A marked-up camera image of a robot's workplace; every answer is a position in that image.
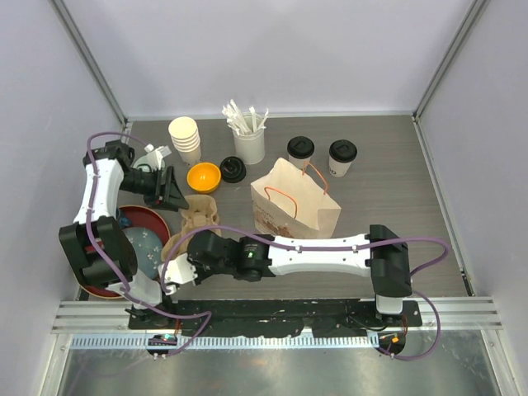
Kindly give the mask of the black lid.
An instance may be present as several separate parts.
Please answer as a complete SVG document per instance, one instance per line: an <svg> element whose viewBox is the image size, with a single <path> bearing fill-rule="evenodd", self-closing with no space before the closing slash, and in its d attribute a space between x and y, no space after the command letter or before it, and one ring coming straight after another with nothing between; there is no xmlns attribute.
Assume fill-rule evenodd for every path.
<svg viewBox="0 0 528 396"><path fill-rule="evenodd" d="M305 136L295 136L287 144L287 152L292 158L310 158L314 154L314 150L314 142Z"/></svg>
<svg viewBox="0 0 528 396"><path fill-rule="evenodd" d="M336 140L329 147L329 156L338 163L351 163L357 154L357 147L346 139Z"/></svg>

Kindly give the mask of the brown paper bag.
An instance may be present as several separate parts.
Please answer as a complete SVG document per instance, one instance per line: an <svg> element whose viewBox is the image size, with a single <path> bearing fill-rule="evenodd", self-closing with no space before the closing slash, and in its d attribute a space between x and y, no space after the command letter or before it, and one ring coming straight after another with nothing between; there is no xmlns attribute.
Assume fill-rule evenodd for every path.
<svg viewBox="0 0 528 396"><path fill-rule="evenodd" d="M255 228L287 238L331 238L342 208L329 195L324 177L319 179L278 158L265 176L250 184Z"/></svg>

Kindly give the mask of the paper coffee cup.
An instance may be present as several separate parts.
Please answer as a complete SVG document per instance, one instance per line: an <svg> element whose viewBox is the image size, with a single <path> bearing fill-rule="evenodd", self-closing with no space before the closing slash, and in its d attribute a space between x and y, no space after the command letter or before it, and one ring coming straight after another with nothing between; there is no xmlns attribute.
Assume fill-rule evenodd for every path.
<svg viewBox="0 0 528 396"><path fill-rule="evenodd" d="M339 139L329 147L328 169L332 176L343 177L356 159L357 147L349 140Z"/></svg>
<svg viewBox="0 0 528 396"><path fill-rule="evenodd" d="M314 154L314 142L305 136L295 136L287 144L288 161L302 169Z"/></svg>

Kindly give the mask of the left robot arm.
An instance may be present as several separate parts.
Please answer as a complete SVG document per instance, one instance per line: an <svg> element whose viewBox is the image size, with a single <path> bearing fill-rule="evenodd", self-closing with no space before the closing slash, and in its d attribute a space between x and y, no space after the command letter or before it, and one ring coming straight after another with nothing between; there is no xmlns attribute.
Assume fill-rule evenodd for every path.
<svg viewBox="0 0 528 396"><path fill-rule="evenodd" d="M120 141L101 148L87 147L83 158L86 185L81 207L72 224L59 230L59 242L78 284L85 290L107 290L146 309L154 327L169 328L176 310L164 300L157 281L139 268L138 258L118 221L121 191L141 195L151 209L179 211L189 205L181 193L174 168L164 162L167 146L144 147L138 167L135 151Z"/></svg>

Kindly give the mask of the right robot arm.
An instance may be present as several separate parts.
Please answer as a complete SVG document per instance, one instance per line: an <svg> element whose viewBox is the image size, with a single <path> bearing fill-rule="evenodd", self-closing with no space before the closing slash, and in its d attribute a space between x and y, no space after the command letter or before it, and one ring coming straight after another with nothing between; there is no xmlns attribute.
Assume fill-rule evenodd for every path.
<svg viewBox="0 0 528 396"><path fill-rule="evenodd" d="M234 240L212 228L197 230L186 250L196 283L212 275L256 282L301 272L343 273L370 279L377 323L389 326L403 316L403 299L412 294L408 244L383 225L371 225L368 233L330 239L240 235Z"/></svg>

